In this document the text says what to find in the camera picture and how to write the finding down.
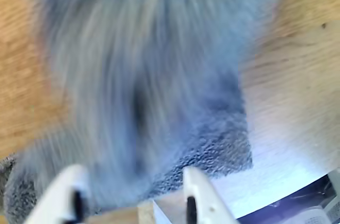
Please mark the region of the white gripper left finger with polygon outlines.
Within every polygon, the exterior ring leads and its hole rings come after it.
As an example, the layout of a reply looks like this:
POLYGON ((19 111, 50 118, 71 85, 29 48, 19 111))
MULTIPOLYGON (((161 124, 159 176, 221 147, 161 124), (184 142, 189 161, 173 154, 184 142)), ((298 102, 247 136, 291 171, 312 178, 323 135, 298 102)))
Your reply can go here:
POLYGON ((68 166, 50 183, 24 222, 85 223, 90 199, 86 168, 81 165, 68 166))

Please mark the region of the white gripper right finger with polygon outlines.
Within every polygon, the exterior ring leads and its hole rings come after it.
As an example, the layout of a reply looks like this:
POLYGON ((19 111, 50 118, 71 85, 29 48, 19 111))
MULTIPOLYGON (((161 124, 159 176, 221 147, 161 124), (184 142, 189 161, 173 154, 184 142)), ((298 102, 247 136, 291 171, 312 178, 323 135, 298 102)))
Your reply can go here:
POLYGON ((183 169, 186 223, 237 223, 208 176, 197 167, 183 169))

